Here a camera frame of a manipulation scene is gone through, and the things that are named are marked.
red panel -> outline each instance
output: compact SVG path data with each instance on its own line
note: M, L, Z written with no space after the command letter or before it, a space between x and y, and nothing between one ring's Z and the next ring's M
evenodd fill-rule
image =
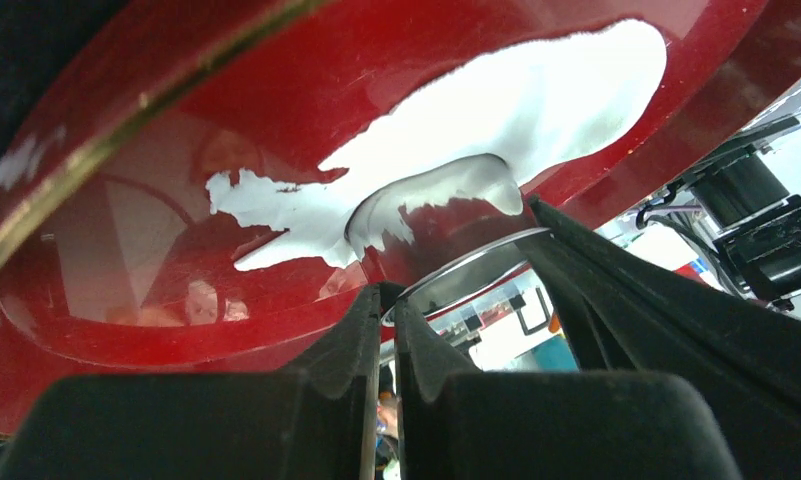
M689 264L683 265L682 267L674 270L674 273L676 273L677 275L682 275L682 276L688 278L689 280L694 280L695 282L702 283L702 284L706 285L706 282L704 282L703 279L700 278L700 274L697 273L697 270L695 270Z
M483 200L452 199L443 207L427 205L412 214L398 212L415 241L385 232L382 251L368 247L362 267L371 282L413 285L447 263L510 234L538 226L529 208L507 216Z
M138 0L123 11L16 138L13 150L64 132L25 165L31 181L0 189L0 234L10 212L25 213L36 189L79 161L71 152L201 68L272 5ZM62 376L272 369L340 318L366 283L361 266L304 259L236 271L235 258L274 234L210 216L211 173L246 166L331 181L344 172L322 173L320 161L438 75L509 44L631 17L668 44L645 115L609 148L524 187L597 226L801 76L801 1L340 0L245 52L147 125L0 272L0 432Z

dark fabric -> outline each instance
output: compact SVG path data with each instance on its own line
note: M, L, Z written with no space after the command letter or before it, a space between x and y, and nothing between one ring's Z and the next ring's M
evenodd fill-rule
M0 0L0 157L61 69L128 0Z

